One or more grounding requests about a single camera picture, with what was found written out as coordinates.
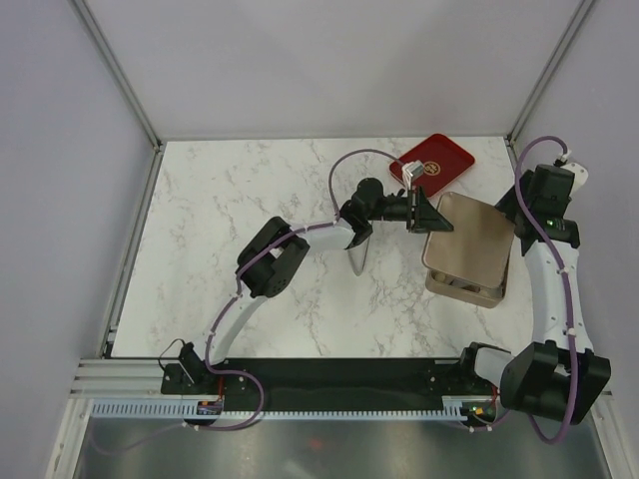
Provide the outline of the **beige box lid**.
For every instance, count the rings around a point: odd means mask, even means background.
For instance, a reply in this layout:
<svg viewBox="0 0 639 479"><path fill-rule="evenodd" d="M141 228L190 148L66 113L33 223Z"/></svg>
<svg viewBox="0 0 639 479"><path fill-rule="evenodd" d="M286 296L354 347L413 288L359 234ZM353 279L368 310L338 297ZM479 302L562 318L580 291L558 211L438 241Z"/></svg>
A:
<svg viewBox="0 0 639 479"><path fill-rule="evenodd" d="M437 211L453 230L429 234L424 266L475 286L500 286L514 238L513 222L495 206L458 193L443 194Z"/></svg>

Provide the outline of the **steel tongs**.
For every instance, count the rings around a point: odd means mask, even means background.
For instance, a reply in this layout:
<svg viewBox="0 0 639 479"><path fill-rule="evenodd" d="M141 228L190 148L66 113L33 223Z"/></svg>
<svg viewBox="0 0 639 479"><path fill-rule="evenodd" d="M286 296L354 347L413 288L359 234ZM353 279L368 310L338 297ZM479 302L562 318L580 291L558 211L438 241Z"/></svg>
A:
<svg viewBox="0 0 639 479"><path fill-rule="evenodd" d="M351 270L355 276L361 276L364 272L369 244L370 239L366 239L362 244L346 251Z"/></svg>

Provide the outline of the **beige chocolate box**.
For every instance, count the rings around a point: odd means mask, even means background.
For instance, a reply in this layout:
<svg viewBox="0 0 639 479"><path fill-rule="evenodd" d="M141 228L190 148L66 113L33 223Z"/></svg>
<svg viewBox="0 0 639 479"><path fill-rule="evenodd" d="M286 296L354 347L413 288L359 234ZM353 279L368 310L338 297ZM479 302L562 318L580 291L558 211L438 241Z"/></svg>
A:
<svg viewBox="0 0 639 479"><path fill-rule="evenodd" d="M506 296L509 253L425 252L428 291L472 305L495 308Z"/></svg>

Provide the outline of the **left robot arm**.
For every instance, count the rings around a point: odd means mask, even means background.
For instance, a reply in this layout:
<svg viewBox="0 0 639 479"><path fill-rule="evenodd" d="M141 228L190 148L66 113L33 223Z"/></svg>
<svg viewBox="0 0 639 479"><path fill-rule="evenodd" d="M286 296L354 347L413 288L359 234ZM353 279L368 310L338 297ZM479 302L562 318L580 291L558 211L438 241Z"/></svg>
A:
<svg viewBox="0 0 639 479"><path fill-rule="evenodd" d="M235 338L268 299L282 293L311 253L355 248L373 233L374 222L400 222L413 234L449 233L453 224L430 203L423 189L384 193L375 178L360 181L355 192L325 223L293 227L280 217L268 220L238 256L236 290L199 343L186 342L178 363L184 382L197 393L213 390L215 366L227 358Z"/></svg>

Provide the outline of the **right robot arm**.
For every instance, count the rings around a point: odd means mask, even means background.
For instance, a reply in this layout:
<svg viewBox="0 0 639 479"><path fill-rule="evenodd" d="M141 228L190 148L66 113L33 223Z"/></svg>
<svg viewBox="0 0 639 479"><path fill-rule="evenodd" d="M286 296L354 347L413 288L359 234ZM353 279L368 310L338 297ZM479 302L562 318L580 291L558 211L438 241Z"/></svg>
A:
<svg viewBox="0 0 639 479"><path fill-rule="evenodd" d="M564 216L587 177L574 162L539 165L497 202L496 209L515 225L529 273L532 340L518 354L473 342L455 371L465 392L492 384L505 409L571 425L583 420L611 376L609 359L595 354L584 325L579 229Z"/></svg>

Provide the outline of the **red square tray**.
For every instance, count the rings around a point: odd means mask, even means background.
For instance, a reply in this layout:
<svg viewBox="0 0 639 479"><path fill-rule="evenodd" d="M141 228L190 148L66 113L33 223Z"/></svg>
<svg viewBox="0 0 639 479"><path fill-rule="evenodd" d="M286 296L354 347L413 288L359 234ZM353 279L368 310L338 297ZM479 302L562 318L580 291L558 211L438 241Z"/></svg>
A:
<svg viewBox="0 0 639 479"><path fill-rule="evenodd" d="M475 164L474 156L443 134L433 134L401 155L403 163L420 161L423 174L413 181L432 199Z"/></svg>

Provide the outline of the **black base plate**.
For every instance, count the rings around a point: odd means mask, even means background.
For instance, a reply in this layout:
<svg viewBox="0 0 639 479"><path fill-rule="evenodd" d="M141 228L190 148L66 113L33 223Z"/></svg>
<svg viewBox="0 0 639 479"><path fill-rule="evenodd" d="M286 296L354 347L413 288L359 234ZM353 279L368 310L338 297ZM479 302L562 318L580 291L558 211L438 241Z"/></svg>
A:
<svg viewBox="0 0 639 479"><path fill-rule="evenodd" d="M493 392L453 358L231 358L220 368L254 376L268 410L432 406L443 396Z"/></svg>

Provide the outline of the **aluminium frame right post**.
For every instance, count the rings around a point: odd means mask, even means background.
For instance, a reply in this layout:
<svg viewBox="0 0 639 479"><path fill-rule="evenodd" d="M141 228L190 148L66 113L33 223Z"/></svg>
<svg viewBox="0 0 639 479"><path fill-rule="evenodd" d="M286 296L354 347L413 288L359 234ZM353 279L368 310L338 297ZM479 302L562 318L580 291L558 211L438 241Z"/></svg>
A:
<svg viewBox="0 0 639 479"><path fill-rule="evenodd" d="M570 49L580 35L582 28L598 4L599 2L597 0L580 0L578 2L512 127L505 136L505 141L508 146L513 147L523 133L544 93L550 86Z"/></svg>

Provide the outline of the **aluminium frame post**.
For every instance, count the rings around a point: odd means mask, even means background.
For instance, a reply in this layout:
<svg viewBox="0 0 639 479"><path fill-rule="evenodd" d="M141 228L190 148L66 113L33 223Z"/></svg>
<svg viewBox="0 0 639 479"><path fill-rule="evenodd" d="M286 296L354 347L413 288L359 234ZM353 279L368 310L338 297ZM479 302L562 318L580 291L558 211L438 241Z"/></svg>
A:
<svg viewBox="0 0 639 479"><path fill-rule="evenodd" d="M580 0L578 2L512 127L505 136L505 141L508 146L513 147L523 133L544 93L550 86L570 49L580 35L582 28L598 4L599 2L597 0Z"/></svg>
<svg viewBox="0 0 639 479"><path fill-rule="evenodd" d="M69 5L79 18L83 28L86 30L92 44L96 48L100 59L105 64L120 94L128 105L137 123L143 130L149 143L152 145L152 149L155 152L158 152L162 148L163 142L152 125L149 116L131 85L121 62L118 60L89 3L85 0L70 0Z"/></svg>

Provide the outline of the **aluminium frame left post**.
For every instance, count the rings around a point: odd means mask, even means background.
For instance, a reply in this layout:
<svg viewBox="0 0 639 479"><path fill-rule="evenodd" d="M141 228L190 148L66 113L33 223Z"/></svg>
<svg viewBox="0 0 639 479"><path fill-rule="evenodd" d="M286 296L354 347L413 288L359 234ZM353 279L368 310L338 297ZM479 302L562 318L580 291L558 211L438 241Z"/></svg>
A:
<svg viewBox="0 0 639 479"><path fill-rule="evenodd" d="M158 152L162 148L163 142L152 125L149 116L131 85L121 62L118 60L89 3L85 0L70 0L69 5L79 18L83 28L86 30L92 44L96 48L100 59L105 64L120 94L128 105L137 123L143 130L149 143L152 145L152 149L155 152Z"/></svg>

